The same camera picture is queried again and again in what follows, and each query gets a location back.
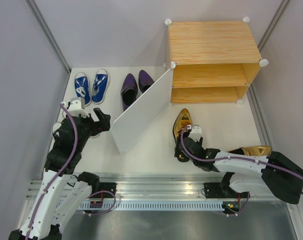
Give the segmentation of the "gold loafer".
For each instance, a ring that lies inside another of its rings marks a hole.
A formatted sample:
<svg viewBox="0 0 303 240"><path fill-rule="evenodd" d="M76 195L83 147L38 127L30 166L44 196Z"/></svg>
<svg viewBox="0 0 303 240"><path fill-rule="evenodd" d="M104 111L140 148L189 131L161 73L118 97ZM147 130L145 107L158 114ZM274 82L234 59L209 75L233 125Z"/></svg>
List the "gold loafer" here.
<svg viewBox="0 0 303 240"><path fill-rule="evenodd" d="M175 142L174 157L181 163L189 161L189 158L179 149L181 143L181 134L187 125L192 125L192 117L188 109L183 108L178 114L172 128L172 134Z"/></svg>
<svg viewBox="0 0 303 240"><path fill-rule="evenodd" d="M272 148L267 145L256 145L239 147L237 149L229 151L231 154L238 154L243 156L268 156L272 152Z"/></svg>

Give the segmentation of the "white cabinet door panel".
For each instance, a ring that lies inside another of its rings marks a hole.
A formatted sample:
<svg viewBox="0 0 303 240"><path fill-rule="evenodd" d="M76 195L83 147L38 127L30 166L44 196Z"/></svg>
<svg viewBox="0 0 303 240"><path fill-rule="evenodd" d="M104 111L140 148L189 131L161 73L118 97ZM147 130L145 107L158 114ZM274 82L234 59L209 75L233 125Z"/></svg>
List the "white cabinet door panel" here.
<svg viewBox="0 0 303 240"><path fill-rule="evenodd" d="M172 69L166 70L112 124L111 136L119 153L127 152L171 102Z"/></svg>

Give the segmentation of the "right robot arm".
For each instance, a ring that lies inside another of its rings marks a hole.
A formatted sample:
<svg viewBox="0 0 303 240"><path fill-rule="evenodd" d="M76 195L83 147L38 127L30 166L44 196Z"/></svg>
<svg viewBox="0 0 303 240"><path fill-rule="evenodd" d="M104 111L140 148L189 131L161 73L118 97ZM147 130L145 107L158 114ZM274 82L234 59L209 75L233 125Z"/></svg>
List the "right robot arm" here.
<svg viewBox="0 0 303 240"><path fill-rule="evenodd" d="M297 205L303 194L303 169L269 146L239 147L232 151L202 147L189 133L174 136L174 157L191 161L204 172L224 173L220 193L230 198L237 194L265 191L277 199Z"/></svg>

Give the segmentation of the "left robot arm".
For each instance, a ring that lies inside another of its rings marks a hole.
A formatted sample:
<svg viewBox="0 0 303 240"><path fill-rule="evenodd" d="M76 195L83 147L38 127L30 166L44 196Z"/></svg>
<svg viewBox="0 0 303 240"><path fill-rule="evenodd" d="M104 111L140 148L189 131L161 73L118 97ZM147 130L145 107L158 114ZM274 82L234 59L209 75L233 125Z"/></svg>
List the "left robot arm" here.
<svg viewBox="0 0 303 240"><path fill-rule="evenodd" d="M23 225L13 230L10 240L60 240L72 216L87 198L101 192L99 176L83 172L72 191L59 202L65 186L82 158L82 151L91 137L110 130L110 115L94 108L98 120L83 107L64 107L66 117L53 132L54 144L46 157L41 187Z"/></svg>

